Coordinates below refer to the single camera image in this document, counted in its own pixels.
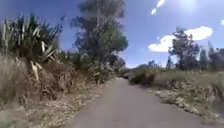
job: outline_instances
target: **paved path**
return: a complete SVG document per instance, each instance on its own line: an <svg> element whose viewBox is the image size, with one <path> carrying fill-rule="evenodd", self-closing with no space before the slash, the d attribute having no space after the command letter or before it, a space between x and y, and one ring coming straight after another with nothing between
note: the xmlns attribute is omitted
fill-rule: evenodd
<svg viewBox="0 0 224 128"><path fill-rule="evenodd" d="M69 128L207 128L201 119L117 78Z"/></svg>

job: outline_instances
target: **vegetation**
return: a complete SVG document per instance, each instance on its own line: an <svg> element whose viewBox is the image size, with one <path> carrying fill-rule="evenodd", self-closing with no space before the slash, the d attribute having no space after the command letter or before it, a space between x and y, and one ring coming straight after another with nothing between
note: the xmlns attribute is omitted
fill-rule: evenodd
<svg viewBox="0 0 224 128"><path fill-rule="evenodd" d="M223 49L214 50L211 43L208 51L200 49L192 35L184 31L177 28L173 33L175 39L169 53L177 57L175 65L169 56L166 67L150 61L129 69L123 76L147 87L167 103L203 116L206 121L217 121L219 111L214 104L224 100Z"/></svg>
<svg viewBox="0 0 224 128"><path fill-rule="evenodd" d="M118 22L124 17L124 2L87 0L80 3L79 9L81 15L71 20L71 27L80 30L76 33L74 51L62 51L59 47L63 17L55 26L39 20L34 14L21 15L15 20L5 19L0 24L0 110L16 109L16 105L29 110L29 114L36 113L21 118L31 116L29 118L45 120L39 116L46 115L56 118L67 114L54 115L63 109L49 107L48 103L52 100L62 102L60 99L75 95L71 96L74 100L65 100L69 105L75 103L69 109L74 116L74 110L82 106L78 95L85 95L86 98L81 97L84 101L92 99L91 90L102 88L99 84L124 68L125 61L118 56L128 47ZM46 103L45 107L41 107L42 102ZM57 112L41 115L40 111L47 108L55 108ZM33 127L34 123L44 127L35 121L28 121L27 127ZM7 122L5 124L0 127L9 126ZM53 126L61 127L62 124L48 122L47 127Z"/></svg>

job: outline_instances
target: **road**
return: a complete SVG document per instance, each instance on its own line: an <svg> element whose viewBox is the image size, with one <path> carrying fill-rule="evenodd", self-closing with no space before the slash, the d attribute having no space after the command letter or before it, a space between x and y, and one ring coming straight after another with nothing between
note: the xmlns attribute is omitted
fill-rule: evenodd
<svg viewBox="0 0 224 128"><path fill-rule="evenodd" d="M102 96L86 106L69 128L207 128L202 119L128 81L116 78Z"/></svg>

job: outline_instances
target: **shrub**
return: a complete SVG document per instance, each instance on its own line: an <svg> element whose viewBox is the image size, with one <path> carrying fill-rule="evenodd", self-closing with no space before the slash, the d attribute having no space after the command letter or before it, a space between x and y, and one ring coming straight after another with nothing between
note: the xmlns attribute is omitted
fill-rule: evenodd
<svg viewBox="0 0 224 128"><path fill-rule="evenodd" d="M0 60L0 100L7 103L22 98L31 85L25 63L2 55Z"/></svg>
<svg viewBox="0 0 224 128"><path fill-rule="evenodd" d="M162 69L159 67L140 65L130 70L126 77L128 77L129 81L133 84L141 84L144 87L148 87L154 82L154 77L160 71L162 71Z"/></svg>

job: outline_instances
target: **dead vegetation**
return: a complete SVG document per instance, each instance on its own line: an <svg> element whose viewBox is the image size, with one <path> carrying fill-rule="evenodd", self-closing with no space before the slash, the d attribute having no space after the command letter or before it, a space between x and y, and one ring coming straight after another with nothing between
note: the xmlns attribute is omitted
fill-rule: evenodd
<svg viewBox="0 0 224 128"><path fill-rule="evenodd" d="M45 64L39 81L27 69L24 61L1 56L0 128L63 127L104 87L59 62Z"/></svg>
<svg viewBox="0 0 224 128"><path fill-rule="evenodd" d="M164 102L202 116L206 122L223 123L214 104L223 102L224 73L164 70L138 67L126 74L129 81L146 87Z"/></svg>

